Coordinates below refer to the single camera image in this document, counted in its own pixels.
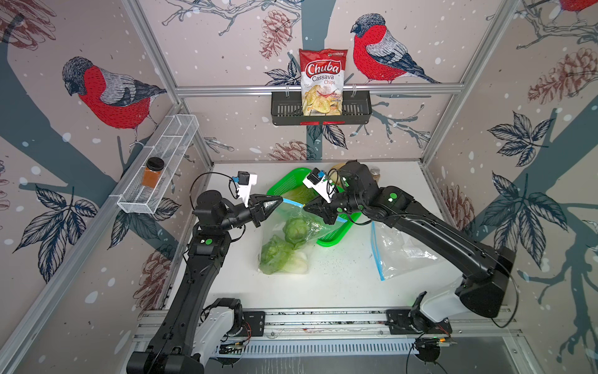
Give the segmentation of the green plastic basket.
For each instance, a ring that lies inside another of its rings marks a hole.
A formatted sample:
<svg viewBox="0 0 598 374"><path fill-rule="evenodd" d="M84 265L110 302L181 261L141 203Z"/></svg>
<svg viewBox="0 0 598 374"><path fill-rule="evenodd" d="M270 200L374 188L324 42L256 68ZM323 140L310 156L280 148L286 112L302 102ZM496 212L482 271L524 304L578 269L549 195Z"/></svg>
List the green plastic basket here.
<svg viewBox="0 0 598 374"><path fill-rule="evenodd" d="M304 192L305 196L309 195L310 198L303 199L303 198L299 198L299 197L297 197L297 198L289 197L289 199L291 199L292 201L298 202L298 203L306 204L307 202L309 202L313 199L313 194L315 193L315 191L313 189L307 189L306 186L303 184L303 180L310 173L311 173L311 169L309 169L309 168L295 168L294 170L287 173L278 182L276 182L272 187L270 187L267 191L267 194L283 196L283 195L288 194L296 189L299 189L300 191ZM324 235L322 238L319 238L317 240L317 244L319 246L322 246L322 247L336 246L337 244L339 244L341 242L341 240L344 238L344 236L347 234L347 232L349 232L349 230L353 226L353 223L351 221L347 220L347 215L345 215L344 213L340 213L337 218L338 218L337 221L341 222L342 225L338 229L328 233L327 235Z"/></svg>

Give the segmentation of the chinese cabbage front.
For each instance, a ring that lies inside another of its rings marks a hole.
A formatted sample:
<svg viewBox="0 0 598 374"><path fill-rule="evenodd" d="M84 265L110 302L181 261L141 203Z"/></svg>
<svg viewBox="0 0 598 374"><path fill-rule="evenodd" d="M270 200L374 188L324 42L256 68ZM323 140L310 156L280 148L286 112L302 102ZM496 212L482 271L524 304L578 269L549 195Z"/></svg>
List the chinese cabbage front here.
<svg viewBox="0 0 598 374"><path fill-rule="evenodd" d="M259 254L259 270L263 274L306 274L308 257L300 249L274 235L262 246Z"/></svg>

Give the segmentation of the chinese cabbage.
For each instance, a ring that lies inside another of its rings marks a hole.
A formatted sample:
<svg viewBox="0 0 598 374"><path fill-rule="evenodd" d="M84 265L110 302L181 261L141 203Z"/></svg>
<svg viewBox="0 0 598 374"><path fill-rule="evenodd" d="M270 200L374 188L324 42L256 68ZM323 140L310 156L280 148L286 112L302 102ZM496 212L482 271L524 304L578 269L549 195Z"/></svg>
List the chinese cabbage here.
<svg viewBox="0 0 598 374"><path fill-rule="evenodd" d="M311 239L312 221L308 218L291 218L283 227L285 241L295 249Z"/></svg>
<svg viewBox="0 0 598 374"><path fill-rule="evenodd" d="M308 257L300 249L274 235L262 246L259 254L259 270L263 274L306 274Z"/></svg>

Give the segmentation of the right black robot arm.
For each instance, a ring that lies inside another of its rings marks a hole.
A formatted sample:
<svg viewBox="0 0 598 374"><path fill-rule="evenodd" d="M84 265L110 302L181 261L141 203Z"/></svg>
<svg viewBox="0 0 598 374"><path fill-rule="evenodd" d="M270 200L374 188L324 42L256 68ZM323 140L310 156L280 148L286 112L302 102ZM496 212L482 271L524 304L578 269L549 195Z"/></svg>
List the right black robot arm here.
<svg viewBox="0 0 598 374"><path fill-rule="evenodd" d="M303 183L319 194L305 205L305 211L326 224L334 224L341 213L362 213L373 222L422 242L461 271L462 276L450 285L417 296L409 312L416 331L424 332L430 324L465 311L488 319L498 316L509 285L515 283L511 275L513 250L494 249L468 238L409 193L393 185L379 186L368 167L359 161L345 163L334 180L314 168Z"/></svg>

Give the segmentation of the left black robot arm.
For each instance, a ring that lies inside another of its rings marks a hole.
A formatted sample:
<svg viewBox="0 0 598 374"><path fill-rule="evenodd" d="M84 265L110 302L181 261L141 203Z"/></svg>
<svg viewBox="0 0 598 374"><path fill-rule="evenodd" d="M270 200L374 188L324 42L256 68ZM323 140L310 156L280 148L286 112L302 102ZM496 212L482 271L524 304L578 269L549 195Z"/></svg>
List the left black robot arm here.
<svg viewBox="0 0 598 374"><path fill-rule="evenodd" d="M282 196L252 194L232 204L216 190L201 193L193 211L198 222L188 245L182 283L171 308L144 352L133 352L128 373L203 373L225 335L243 327L240 300L205 302L233 242L230 230L259 227L283 202Z"/></svg>

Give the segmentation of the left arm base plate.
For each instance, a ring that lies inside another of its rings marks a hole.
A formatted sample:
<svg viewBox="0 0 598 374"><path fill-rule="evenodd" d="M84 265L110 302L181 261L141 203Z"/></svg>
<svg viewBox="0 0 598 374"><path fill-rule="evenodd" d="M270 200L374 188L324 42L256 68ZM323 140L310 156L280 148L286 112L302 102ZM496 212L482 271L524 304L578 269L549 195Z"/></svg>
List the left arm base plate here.
<svg viewBox="0 0 598 374"><path fill-rule="evenodd" d="M239 305L219 305L208 308L200 316L201 326L198 333L207 338L240 338L261 337L264 334L266 313L245 312Z"/></svg>

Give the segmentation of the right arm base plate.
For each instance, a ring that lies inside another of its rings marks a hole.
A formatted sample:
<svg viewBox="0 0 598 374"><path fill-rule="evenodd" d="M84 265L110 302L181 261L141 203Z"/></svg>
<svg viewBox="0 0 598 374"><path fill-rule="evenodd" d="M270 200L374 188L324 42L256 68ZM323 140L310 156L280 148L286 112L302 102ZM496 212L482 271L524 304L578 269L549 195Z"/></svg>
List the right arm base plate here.
<svg viewBox="0 0 598 374"><path fill-rule="evenodd" d="M421 333L451 335L453 333L448 319L436 323L422 313L410 309L386 310L386 326L389 327L391 335Z"/></svg>

